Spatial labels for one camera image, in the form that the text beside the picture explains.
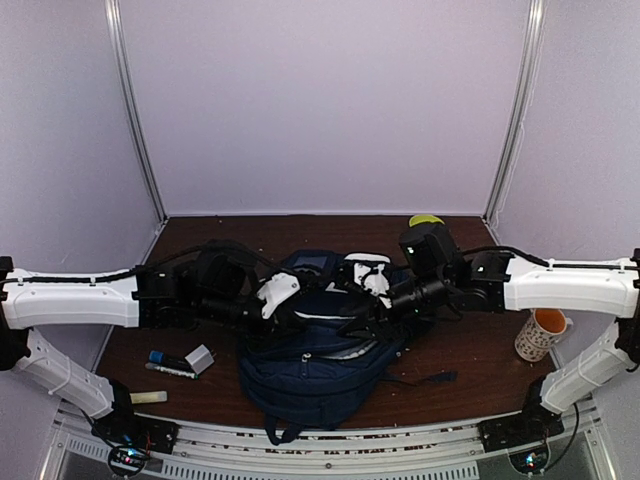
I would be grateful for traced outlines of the navy blue student backpack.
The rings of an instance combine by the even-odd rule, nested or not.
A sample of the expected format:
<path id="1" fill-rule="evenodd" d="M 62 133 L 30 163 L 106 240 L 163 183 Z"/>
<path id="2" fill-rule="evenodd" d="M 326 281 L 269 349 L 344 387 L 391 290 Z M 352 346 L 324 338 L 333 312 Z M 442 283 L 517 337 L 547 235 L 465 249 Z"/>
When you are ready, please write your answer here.
<path id="1" fill-rule="evenodd" d="M 241 389 L 264 413 L 264 429 L 274 445 L 294 441 L 305 429 L 339 427 L 364 404 L 379 381 L 393 378 L 388 366 L 412 339 L 431 327 L 418 312 L 411 312 L 397 323 L 397 340 L 341 337 L 339 328 L 374 298 L 336 283 L 345 256 L 299 250 L 287 257 L 285 266 L 321 277 L 318 286 L 296 301 L 296 313 L 306 321 L 307 330 L 283 340 L 245 337 L 237 343 Z M 409 279 L 392 264 L 390 288 Z"/>

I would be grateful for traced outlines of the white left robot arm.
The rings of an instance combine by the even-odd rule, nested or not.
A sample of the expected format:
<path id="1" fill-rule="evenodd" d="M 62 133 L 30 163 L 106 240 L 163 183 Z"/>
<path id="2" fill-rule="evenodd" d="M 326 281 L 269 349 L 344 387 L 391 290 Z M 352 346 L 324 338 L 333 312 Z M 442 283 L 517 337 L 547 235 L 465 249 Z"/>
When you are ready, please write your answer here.
<path id="1" fill-rule="evenodd" d="M 211 241 L 148 265 L 97 274 L 44 274 L 1 259 L 1 368 L 28 373 L 75 404 L 123 444 L 144 433 L 126 386 L 96 376 L 54 349 L 39 326 L 154 329 L 229 321 L 258 334 L 301 293 L 309 274 L 275 264 L 242 244 Z"/>

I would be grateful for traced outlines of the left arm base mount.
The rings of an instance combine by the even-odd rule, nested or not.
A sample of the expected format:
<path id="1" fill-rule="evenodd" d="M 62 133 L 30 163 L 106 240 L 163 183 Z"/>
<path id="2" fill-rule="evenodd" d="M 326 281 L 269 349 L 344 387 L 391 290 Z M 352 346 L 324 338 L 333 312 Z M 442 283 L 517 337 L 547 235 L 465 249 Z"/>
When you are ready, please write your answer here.
<path id="1" fill-rule="evenodd" d="M 135 447 L 148 452 L 171 454 L 179 426 L 171 421 L 139 416 L 134 412 L 129 389 L 110 380 L 111 410 L 103 417 L 90 417 L 91 433 L 109 445 Z"/>

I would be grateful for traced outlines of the white power adapter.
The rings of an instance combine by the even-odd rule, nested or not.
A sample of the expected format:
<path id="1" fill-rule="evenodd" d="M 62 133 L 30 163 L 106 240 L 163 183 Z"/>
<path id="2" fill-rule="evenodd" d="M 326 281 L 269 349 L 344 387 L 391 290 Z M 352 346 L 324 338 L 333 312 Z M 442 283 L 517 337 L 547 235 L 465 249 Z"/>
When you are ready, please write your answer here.
<path id="1" fill-rule="evenodd" d="M 196 375 L 202 374 L 215 363 L 215 353 L 201 344 L 185 356 L 186 362 Z"/>

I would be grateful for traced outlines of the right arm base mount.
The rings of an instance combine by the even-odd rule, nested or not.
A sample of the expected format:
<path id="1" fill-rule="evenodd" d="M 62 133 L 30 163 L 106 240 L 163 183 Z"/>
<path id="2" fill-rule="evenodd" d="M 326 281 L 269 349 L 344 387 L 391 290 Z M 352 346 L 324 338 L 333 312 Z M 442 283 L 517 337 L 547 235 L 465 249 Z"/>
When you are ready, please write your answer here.
<path id="1" fill-rule="evenodd" d="M 481 421 L 477 424 L 485 452 L 544 442 L 564 432 L 561 415 L 542 406 L 543 378 L 532 382 L 519 413 Z"/>

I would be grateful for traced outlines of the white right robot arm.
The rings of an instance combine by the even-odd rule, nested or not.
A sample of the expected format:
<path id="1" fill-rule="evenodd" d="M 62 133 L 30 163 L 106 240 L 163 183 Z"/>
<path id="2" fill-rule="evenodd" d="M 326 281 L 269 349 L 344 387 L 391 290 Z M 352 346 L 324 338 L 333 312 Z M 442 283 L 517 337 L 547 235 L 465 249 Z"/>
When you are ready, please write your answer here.
<path id="1" fill-rule="evenodd" d="M 409 314 L 432 314 L 446 306 L 503 313 L 538 309 L 589 311 L 613 316 L 605 332 L 576 358 L 531 384 L 522 412 L 513 419 L 519 440 L 535 440 L 551 417 L 623 371 L 639 365 L 639 257 L 599 262 L 544 260 L 514 247 L 467 251 L 442 222 L 411 226 L 399 240 L 411 276 L 392 285 L 387 257 L 349 254 L 342 279 L 374 302 L 347 335 L 382 338 L 390 324 Z"/>

